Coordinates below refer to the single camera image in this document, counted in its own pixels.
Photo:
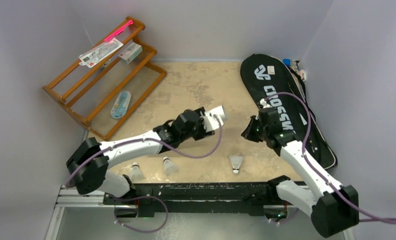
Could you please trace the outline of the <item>white shuttlecock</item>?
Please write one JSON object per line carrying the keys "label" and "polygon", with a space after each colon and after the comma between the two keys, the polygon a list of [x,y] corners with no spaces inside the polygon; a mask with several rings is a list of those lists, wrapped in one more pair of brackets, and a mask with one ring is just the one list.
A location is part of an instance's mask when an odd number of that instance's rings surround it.
{"label": "white shuttlecock", "polygon": [[229,156],[230,163],[232,165],[233,174],[238,174],[240,170],[240,166],[243,162],[244,157],[240,155],[232,155]]}
{"label": "white shuttlecock", "polygon": [[129,175],[130,179],[132,181],[141,181],[143,179],[145,179],[145,176],[142,172],[142,170],[140,169],[140,166],[137,162],[134,162],[131,166]]}
{"label": "white shuttlecock", "polygon": [[163,158],[163,171],[166,176],[172,175],[179,171],[179,167],[173,163],[169,157],[165,156]]}

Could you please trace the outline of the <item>black CROSSWAY racket bag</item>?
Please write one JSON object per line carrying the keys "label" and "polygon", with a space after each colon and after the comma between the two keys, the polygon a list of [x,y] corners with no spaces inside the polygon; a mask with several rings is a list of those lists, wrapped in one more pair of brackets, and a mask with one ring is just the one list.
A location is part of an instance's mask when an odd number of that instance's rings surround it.
{"label": "black CROSSWAY racket bag", "polygon": [[[240,76],[256,104],[274,93],[299,93],[287,66],[276,57],[265,54],[247,57],[241,63]],[[278,111],[283,129],[293,130],[303,139],[309,121],[301,103],[291,96],[280,95],[271,98],[269,104]]]}

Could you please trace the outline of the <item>white shuttlecock tube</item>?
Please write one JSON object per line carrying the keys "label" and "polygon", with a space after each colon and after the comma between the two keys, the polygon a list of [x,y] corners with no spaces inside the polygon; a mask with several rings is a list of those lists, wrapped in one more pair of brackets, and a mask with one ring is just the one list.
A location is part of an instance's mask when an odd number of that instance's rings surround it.
{"label": "white shuttlecock tube", "polygon": [[219,124],[223,126],[225,121],[228,119],[223,105],[219,105],[207,111],[206,116],[210,120],[211,124],[215,125],[216,127],[218,127]]}

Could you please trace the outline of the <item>black SPORT racket bag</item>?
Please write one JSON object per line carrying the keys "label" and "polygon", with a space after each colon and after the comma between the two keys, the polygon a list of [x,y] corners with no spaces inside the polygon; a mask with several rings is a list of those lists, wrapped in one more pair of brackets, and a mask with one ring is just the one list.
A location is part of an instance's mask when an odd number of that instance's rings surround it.
{"label": "black SPORT racket bag", "polygon": [[338,159],[336,154],[328,145],[326,139],[324,138],[323,134],[319,126],[316,123],[316,116],[310,109],[308,102],[306,100],[306,87],[302,77],[290,66],[287,67],[290,71],[293,79],[295,81],[296,88],[298,89],[299,93],[295,93],[295,95],[300,96],[300,98],[306,104],[310,115],[311,115],[311,132],[307,142],[306,148],[311,148],[311,156],[325,169],[329,170],[337,166]]}

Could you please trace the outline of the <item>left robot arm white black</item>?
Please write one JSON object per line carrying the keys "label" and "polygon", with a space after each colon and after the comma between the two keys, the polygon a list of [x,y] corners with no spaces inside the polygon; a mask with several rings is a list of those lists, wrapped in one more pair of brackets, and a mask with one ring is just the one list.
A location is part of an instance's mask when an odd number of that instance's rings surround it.
{"label": "left robot arm white black", "polygon": [[102,191],[130,204],[135,191],[130,177],[116,175],[112,167],[147,155],[178,151],[184,141],[200,140],[214,135],[226,119],[223,106],[205,110],[185,110],[176,119],[168,120],[141,135],[116,141],[98,142],[91,137],[82,142],[66,162],[70,173],[65,186],[74,186],[80,195]]}

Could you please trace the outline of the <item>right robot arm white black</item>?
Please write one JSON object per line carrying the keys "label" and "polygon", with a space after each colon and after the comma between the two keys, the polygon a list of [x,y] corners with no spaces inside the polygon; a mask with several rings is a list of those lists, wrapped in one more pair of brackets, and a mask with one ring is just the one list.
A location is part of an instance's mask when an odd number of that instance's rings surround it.
{"label": "right robot arm white black", "polygon": [[277,204],[285,200],[311,219],[316,231],[328,238],[356,226],[359,213],[349,204],[359,204],[357,190],[343,186],[308,153],[305,145],[291,130],[284,130],[278,112],[273,107],[259,109],[241,136],[252,142],[264,142],[286,161],[301,177],[304,189],[292,180],[279,180],[266,190],[267,199]]}

